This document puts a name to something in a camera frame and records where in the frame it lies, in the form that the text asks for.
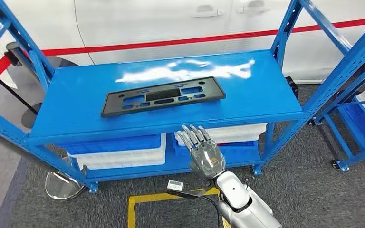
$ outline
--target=white storage bin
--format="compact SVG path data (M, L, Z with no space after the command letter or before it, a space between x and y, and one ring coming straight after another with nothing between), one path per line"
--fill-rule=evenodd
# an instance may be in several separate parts
M85 154L68 153L68 156L76 158L80 169L84 165L91 170L163 165L166 151L165 133L161 134L160 140L159 148Z
M208 128L206 131L209 136L217 143L239 143L256 141L259 135L267 129L266 123L249 124L233 127ZM174 133L179 146L184 146L184 142L177 133Z

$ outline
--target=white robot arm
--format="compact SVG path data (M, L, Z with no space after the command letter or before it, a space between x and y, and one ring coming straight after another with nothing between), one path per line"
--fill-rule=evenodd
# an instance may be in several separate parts
M226 171L226 161L205 129L199 126L198 130L192 125L190 125L192 131L185 125L182 128L188 137L181 131L178 132L178 135L190 151L193 161L192 169L215 183L215 187L221 193L218 210L232 227L282 227L273 217L271 208L250 187L243 184L233 172ZM184 196L182 186L179 191L173 190L172 192Z

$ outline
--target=stanchion base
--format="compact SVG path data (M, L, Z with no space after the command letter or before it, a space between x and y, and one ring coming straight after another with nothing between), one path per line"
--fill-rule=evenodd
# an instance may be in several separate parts
M70 164L69 158L63 158ZM85 188L76 180L58 174L57 172L49 172L45 178L45 191L48 196L56 200L68 200L78 196Z
M33 105L32 107L38 112L41 108L42 103ZM29 129L33 128L34 122L36 120L36 114L30 109L27 109L23 116L21 117L21 124Z

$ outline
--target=yellow floor marking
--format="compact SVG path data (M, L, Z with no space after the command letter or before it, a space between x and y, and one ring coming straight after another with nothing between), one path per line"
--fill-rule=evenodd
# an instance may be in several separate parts
M216 188L211 188L208 190L205 195L218 195L219 190ZM140 196L130 196L128 200L128 228L135 228L135 204L136 203L148 203L162 200L175 200L180 197L170 195L168 193L158 193L158 194L149 194L149 195L140 195ZM229 223L222 217L223 219L223 227L230 228Z

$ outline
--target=blue metal shelf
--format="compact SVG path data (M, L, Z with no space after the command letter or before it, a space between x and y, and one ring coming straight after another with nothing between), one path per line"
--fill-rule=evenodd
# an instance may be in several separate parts
M164 165L89 170L87 172L87 178L89 181L112 181L137 177L191 172L192 169L189 166L191 162L191 157L176 156L172 140L172 134L167 134L166 163ZM226 158L226 166L228 168L262 163L259 152L253 152L252 150L251 153L247 153L245 156L243 156L241 152L239 154L240 156L237 156L237 154L234 152L224 154Z
M347 171L349 170L349 166L365 160L365 109L362 106L362 104L365 104L365 101L359 102L355 97L356 92L364 85L365 70L347 88L339 93L324 110L314 117L316 124L321 124L323 120L326 121L346 153L347 159L335 161L342 171ZM334 111L338 111L348 131L359 145L361 152L358 154L354 154L351 151L334 122L329 117Z
M311 98L300 106L287 84L282 66L286 41L305 9L344 54L344 58ZM97 191L97 181L187 172L189 157L176 157L170 141L166 164L134 168L88 170L82 173L43 147L121 137L172 133L181 124L205 128L268 123L264 152L226 155L228 167L252 165L261 174L265 164L312 118L328 99L365 62L365 34L352 47L309 0L292 0L270 50L161 59L54 69L3 0L0 0L0 36L5 30L19 42L47 91L30 134L0 116L0 136L31 156ZM117 117L101 117L107 92L214 76L226 98ZM290 121L273 139L274 122ZM365 157L357 155L354 163Z
M216 77L225 99L121 116L100 115L108 92L204 76ZM75 138L83 141L171 133L181 124L223 127L303 116L269 50L77 66L55 71L29 142L66 143Z

